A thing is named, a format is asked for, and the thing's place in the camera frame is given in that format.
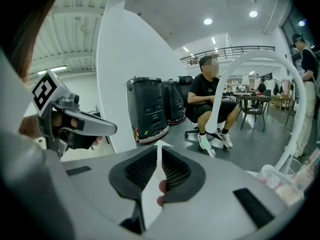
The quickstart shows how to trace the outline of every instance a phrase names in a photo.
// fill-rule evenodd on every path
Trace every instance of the black cap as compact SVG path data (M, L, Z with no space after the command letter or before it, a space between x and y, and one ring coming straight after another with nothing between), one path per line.
M304 40L304 38L303 38L303 36L302 36L301 34L294 33L294 34L292 35L292 46L293 46L294 48L296 48L295 42L297 42L297 41L302 41L302 42L304 42L305 40Z
M200 68L201 68L203 65L205 65L206 62L209 61L209 60L210 60L210 61L212 60L212 56L207 55L207 56L202 57L202 58L200 59L200 61L199 61L199 66L200 66Z

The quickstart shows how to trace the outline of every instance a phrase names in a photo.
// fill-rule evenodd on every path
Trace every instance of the sock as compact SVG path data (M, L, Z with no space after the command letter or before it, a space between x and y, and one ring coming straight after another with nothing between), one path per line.
M221 131L221 134L227 134L229 132L229 130L223 128L222 131Z

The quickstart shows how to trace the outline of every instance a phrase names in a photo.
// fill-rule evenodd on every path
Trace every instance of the white curved pipe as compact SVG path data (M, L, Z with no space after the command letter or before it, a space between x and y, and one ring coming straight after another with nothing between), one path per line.
M230 63L230 65L223 72L221 79L218 83L218 86L216 88L212 113L209 118L209 121L205 125L205 130L210 134L214 133L217 130L218 113L220 109L222 94L223 94L224 86L227 83L227 80L230 77L230 75L242 63L254 58L270 58L284 65L286 69L292 73L293 78L296 82L297 88L299 89L300 99L299 99L299 107L298 107L298 121L293 128L292 137L288 143L287 148L285 149L280 160L277 162L277 164L274 167L277 171L279 171L284 166L284 164L286 163L290 155L292 155L296 149L296 143L299 137L299 133L302 129L305 114L306 114L307 101L306 101L306 90L305 90L304 82L302 81L302 78L299 72L294 67L294 65L289 63L285 58L282 58L279 55L277 55L274 51L263 50L263 49L248 51L247 53L240 55L238 58L236 58L234 61Z

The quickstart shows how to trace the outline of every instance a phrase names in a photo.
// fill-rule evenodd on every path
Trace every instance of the white sneaker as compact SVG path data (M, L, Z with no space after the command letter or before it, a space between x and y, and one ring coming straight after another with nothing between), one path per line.
M209 140L207 139L207 135L200 135L198 133L198 140L199 140L199 145L203 150L208 151L209 155L215 156L216 152L215 150L211 147L211 144Z
M219 131L218 136L220 137L220 139L222 140L223 144L227 147L227 148L232 148L234 145L231 142L230 139L230 135L228 133L226 134L222 134L221 131Z

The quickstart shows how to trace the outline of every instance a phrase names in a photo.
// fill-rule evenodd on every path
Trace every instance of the railing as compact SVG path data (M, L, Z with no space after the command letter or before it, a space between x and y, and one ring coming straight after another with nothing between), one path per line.
M218 57L216 58L217 60L234 59L239 57L241 54L244 54L249 51L258 50L258 49L275 51L274 46L263 46L263 45L233 46L233 47L220 48L218 50L207 50L204 52L194 54L193 56L181 58L180 61L186 67L186 66L198 64L199 60L202 57L207 55L218 55Z

